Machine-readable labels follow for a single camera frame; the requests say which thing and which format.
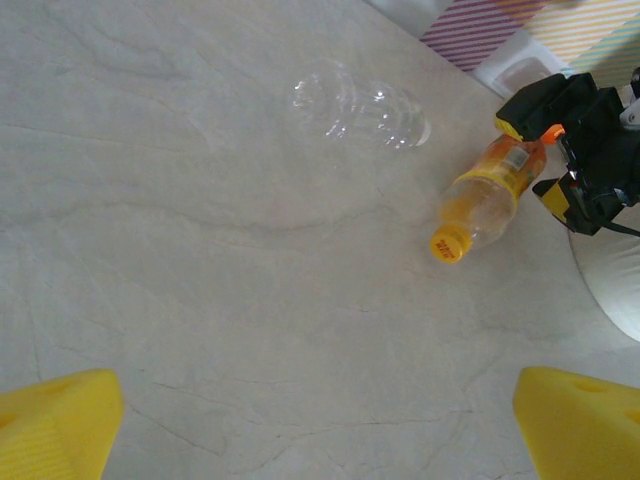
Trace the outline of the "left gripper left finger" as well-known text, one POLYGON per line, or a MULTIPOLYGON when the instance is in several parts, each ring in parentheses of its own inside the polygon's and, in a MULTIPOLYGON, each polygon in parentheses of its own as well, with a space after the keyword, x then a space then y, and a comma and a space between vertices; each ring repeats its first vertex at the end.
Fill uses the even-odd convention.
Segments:
POLYGON ((99 479, 124 416, 116 373, 92 369, 1 394, 3 479, 99 479))

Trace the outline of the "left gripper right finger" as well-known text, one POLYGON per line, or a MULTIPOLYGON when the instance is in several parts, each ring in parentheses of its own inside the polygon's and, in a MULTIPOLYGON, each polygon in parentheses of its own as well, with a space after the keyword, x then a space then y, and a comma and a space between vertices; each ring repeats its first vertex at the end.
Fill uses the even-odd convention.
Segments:
POLYGON ((513 411, 540 479, 637 479, 639 390, 547 368, 519 375, 513 411))

